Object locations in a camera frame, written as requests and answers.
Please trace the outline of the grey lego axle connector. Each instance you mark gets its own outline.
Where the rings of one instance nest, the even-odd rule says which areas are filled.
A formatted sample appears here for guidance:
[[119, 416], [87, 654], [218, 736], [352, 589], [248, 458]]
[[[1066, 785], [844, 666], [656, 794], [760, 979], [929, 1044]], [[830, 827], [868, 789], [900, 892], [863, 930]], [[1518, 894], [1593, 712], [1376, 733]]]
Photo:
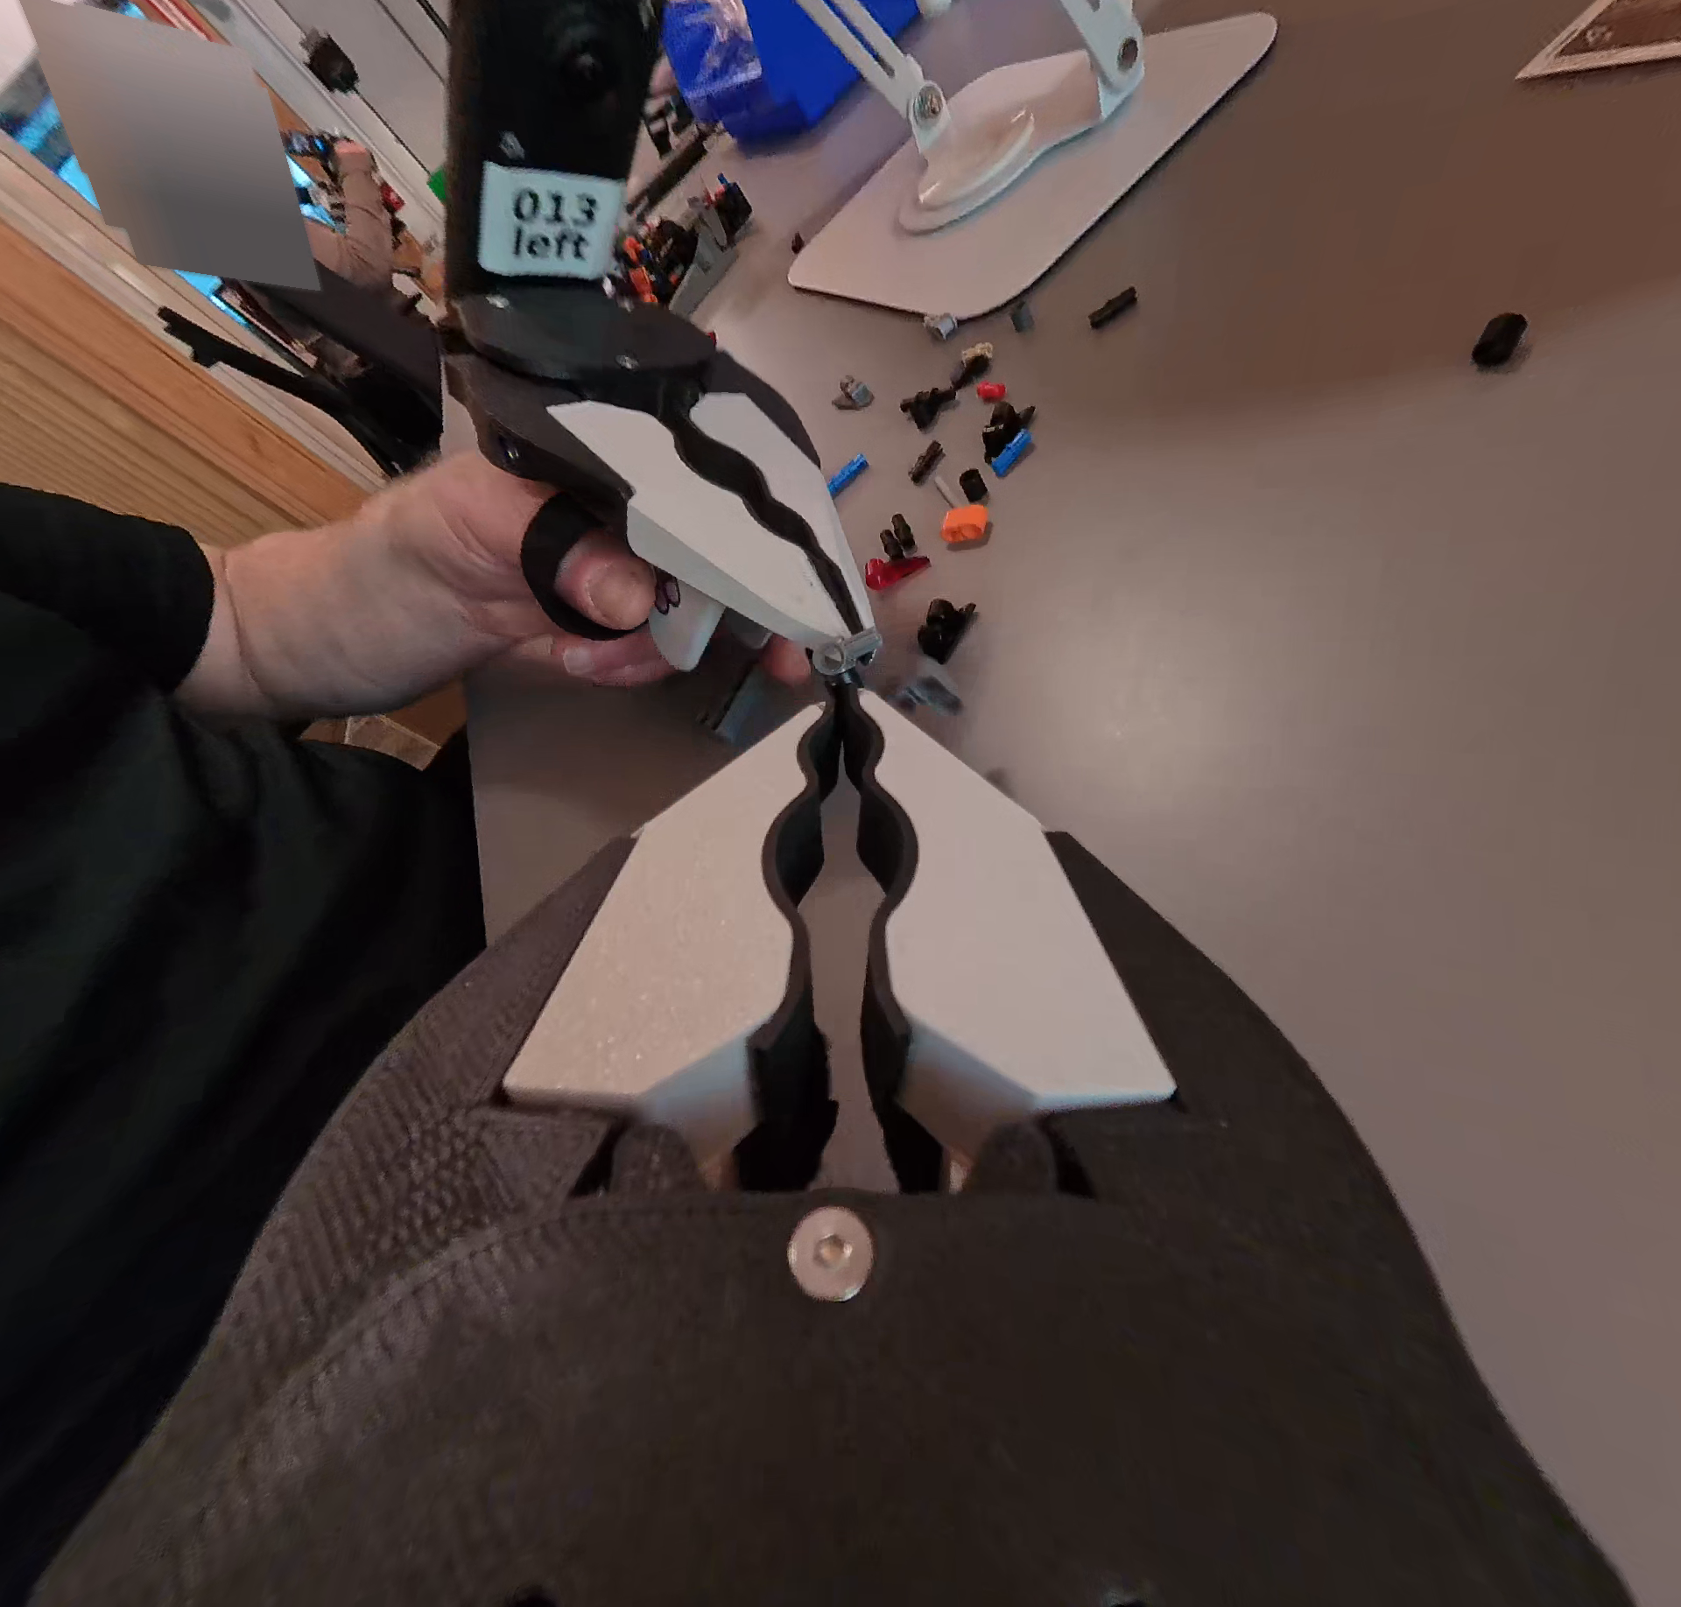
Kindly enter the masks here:
[[837, 712], [868, 687], [873, 661], [882, 650], [882, 635], [872, 628], [809, 649], [810, 677], [823, 689], [823, 701]]

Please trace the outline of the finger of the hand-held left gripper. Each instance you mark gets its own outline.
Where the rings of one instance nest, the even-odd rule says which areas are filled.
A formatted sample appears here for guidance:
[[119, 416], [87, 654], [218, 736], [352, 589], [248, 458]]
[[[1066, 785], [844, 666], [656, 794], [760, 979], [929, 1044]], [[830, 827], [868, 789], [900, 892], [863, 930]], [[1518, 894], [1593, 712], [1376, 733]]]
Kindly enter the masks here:
[[675, 416], [675, 451], [703, 482], [682, 536], [730, 610], [807, 649], [877, 649], [865, 575], [817, 463], [746, 395]]
[[726, 607], [723, 585], [688, 550], [684, 536], [702, 531], [705, 484], [661, 421], [597, 400], [549, 405], [548, 419], [628, 491], [625, 543], [672, 584], [647, 624], [658, 650], [707, 649], [726, 614], [777, 636]]

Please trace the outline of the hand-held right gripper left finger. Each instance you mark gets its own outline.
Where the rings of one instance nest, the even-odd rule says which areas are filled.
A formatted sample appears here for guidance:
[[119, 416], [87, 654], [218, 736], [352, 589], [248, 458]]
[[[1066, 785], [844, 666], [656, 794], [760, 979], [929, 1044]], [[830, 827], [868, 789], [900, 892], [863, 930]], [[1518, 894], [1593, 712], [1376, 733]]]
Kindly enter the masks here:
[[809, 705], [644, 824], [502, 1077], [516, 1109], [679, 1135], [746, 1191], [814, 1184], [837, 1123], [803, 902], [842, 757]]

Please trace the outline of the person's left forearm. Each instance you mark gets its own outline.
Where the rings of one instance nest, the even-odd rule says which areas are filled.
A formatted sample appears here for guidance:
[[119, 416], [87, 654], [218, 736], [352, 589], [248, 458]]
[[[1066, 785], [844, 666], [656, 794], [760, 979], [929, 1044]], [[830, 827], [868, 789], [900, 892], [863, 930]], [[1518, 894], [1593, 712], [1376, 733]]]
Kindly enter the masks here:
[[217, 722], [283, 720], [285, 703], [266, 687], [241, 621], [229, 552], [197, 543], [211, 584], [203, 647], [175, 692], [183, 712]]

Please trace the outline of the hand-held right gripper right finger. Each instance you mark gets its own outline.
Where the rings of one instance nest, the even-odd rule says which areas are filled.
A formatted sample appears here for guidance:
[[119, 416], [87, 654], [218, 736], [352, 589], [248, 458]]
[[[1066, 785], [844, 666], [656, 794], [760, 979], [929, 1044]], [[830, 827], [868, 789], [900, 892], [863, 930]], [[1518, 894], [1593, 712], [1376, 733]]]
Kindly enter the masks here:
[[1175, 1098], [1036, 817], [873, 694], [849, 698], [849, 778], [882, 894], [859, 1048], [901, 1193], [940, 1193], [999, 1130]]

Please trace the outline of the multicoloured lego chassis model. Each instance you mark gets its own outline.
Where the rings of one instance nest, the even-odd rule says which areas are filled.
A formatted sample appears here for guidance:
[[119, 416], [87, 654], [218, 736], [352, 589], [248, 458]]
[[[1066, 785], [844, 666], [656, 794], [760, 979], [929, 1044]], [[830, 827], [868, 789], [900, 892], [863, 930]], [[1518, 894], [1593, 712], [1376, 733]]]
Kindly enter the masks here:
[[619, 234], [604, 290], [626, 307], [660, 307], [689, 318], [737, 260], [753, 220], [739, 183], [717, 176], [675, 218], [647, 218]]

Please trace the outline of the person's left hand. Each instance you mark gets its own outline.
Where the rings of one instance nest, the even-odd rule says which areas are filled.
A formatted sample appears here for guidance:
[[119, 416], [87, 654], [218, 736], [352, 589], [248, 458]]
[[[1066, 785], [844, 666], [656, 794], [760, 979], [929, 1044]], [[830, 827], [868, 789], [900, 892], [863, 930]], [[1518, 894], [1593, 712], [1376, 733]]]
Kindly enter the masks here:
[[521, 566], [549, 491], [478, 456], [394, 484], [343, 524], [227, 559], [252, 661], [285, 708], [385, 715], [506, 666], [598, 689], [642, 689], [674, 668], [649, 631], [654, 573], [588, 528], [549, 589], [612, 638], [562, 629]]

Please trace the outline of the scattered loose lego pieces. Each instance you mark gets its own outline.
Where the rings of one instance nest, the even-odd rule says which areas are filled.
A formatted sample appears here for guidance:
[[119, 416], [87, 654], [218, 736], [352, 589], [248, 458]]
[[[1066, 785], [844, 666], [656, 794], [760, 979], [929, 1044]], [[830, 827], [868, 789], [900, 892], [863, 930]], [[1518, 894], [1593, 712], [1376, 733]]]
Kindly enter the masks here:
[[[1138, 293], [1136, 284], [1132, 284], [1113, 297], [1104, 297], [1103, 304], [1087, 316], [1087, 328], [1092, 333], [1101, 333], [1136, 305]], [[933, 318], [933, 325], [935, 340], [947, 340], [956, 332], [956, 325], [943, 316]], [[1525, 346], [1526, 332], [1528, 321], [1521, 314], [1493, 316], [1474, 344], [1472, 367], [1477, 372], [1505, 368]], [[991, 363], [992, 349], [984, 347], [984, 344], [964, 349], [954, 377], [945, 379], [943, 384], [935, 384], [931, 391], [912, 395], [903, 410], [917, 423], [921, 419], [938, 421], [940, 412], [956, 403], [964, 388], [973, 388], [987, 412], [985, 435], [989, 438], [985, 447], [989, 451], [984, 454], [985, 466], [992, 472], [992, 479], [1001, 480], [1019, 465], [1033, 442], [1033, 414], [1017, 410], [1013, 405], [1010, 405], [1013, 416], [1005, 412], [1008, 405], [1006, 386], [982, 379]], [[873, 396], [866, 384], [845, 375], [837, 381], [837, 393], [830, 403], [837, 412], [858, 414], [873, 403]], [[978, 547], [992, 531], [987, 507], [989, 479], [977, 470], [959, 472], [954, 491], [949, 491], [952, 484], [938, 484], [935, 477], [943, 458], [942, 445], [929, 442], [908, 468], [907, 480], [914, 487], [935, 482], [935, 491], [947, 507], [938, 522], [938, 536], [945, 549]], [[851, 458], [828, 479], [824, 491], [831, 500], [837, 498], [868, 466], [870, 463], [863, 454]], [[896, 589], [926, 573], [931, 564], [929, 556], [919, 552], [914, 528], [901, 514], [893, 514], [891, 526], [879, 531], [877, 543], [880, 545], [880, 556], [868, 556], [863, 564], [865, 584], [872, 591]], [[973, 607], [956, 610], [950, 603], [929, 605], [928, 619], [917, 629], [917, 647], [942, 668], [968, 629], [973, 614]], [[767, 689], [763, 668], [758, 664], [746, 666], [719, 705], [702, 719], [702, 726], [712, 738], [733, 745], [746, 726], [746, 715], [754, 708], [763, 689]], [[928, 708], [940, 715], [956, 715], [961, 708], [957, 698], [938, 678], [926, 675], [910, 680], [900, 698], [908, 703], [912, 713], [917, 708]]]

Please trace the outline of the white book stand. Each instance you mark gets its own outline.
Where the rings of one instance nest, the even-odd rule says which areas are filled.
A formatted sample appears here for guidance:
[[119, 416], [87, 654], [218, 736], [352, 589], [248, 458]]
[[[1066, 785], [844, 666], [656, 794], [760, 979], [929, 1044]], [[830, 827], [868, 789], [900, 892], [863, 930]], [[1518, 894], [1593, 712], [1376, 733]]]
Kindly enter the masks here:
[[1278, 39], [1267, 13], [1146, 36], [1132, 0], [1054, 0], [1075, 50], [947, 94], [863, 0], [791, 3], [907, 141], [791, 258], [789, 290], [956, 323], [1022, 300]]

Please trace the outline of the wooden column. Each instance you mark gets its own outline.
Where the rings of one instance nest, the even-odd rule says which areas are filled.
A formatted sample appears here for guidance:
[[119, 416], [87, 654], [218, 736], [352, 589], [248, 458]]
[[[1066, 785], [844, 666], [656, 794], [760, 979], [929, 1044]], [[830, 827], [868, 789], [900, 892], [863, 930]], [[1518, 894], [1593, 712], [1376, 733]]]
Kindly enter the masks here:
[[345, 521], [369, 494], [10, 228], [1, 480], [178, 526], [208, 547]]

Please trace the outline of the black white sticker sheet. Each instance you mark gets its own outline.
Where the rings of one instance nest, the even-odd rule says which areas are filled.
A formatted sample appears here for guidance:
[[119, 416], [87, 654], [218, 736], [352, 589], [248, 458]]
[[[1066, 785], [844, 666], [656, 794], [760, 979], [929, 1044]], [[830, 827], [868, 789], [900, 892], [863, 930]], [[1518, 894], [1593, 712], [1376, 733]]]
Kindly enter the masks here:
[[1518, 83], [1679, 60], [1679, 0], [1593, 0], [1516, 74]]

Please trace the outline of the blue storage bin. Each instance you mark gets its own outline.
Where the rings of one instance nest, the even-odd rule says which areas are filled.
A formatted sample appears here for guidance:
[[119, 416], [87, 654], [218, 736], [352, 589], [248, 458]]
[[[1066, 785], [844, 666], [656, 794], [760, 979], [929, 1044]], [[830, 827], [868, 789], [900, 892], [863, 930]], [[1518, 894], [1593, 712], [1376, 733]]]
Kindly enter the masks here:
[[[898, 39], [917, 18], [915, 0], [859, 0]], [[740, 0], [747, 34], [703, 45], [672, 39], [663, 55], [693, 116], [723, 127], [737, 144], [768, 144], [810, 130], [861, 83], [858, 71], [795, 0]]]

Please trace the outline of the black office chair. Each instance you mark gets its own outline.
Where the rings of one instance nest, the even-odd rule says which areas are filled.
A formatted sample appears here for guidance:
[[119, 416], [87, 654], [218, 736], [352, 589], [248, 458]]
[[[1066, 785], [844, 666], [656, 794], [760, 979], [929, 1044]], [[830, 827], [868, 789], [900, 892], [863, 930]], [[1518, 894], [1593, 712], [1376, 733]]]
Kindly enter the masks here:
[[278, 288], [222, 281], [220, 300], [252, 339], [248, 346], [159, 307], [166, 337], [204, 372], [229, 370], [336, 423], [388, 479], [430, 463], [444, 437], [444, 370], [439, 337], [416, 302], [378, 298], [325, 269], [317, 286]]

